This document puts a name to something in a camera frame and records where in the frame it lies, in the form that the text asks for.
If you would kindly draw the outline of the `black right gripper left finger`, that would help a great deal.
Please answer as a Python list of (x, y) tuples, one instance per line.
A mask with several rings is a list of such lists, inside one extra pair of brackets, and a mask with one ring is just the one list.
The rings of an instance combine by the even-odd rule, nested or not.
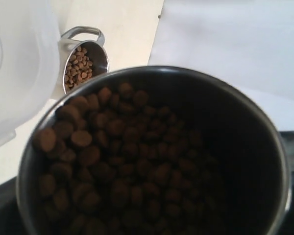
[(25, 235), (16, 201), (16, 178), (0, 185), (0, 235)]

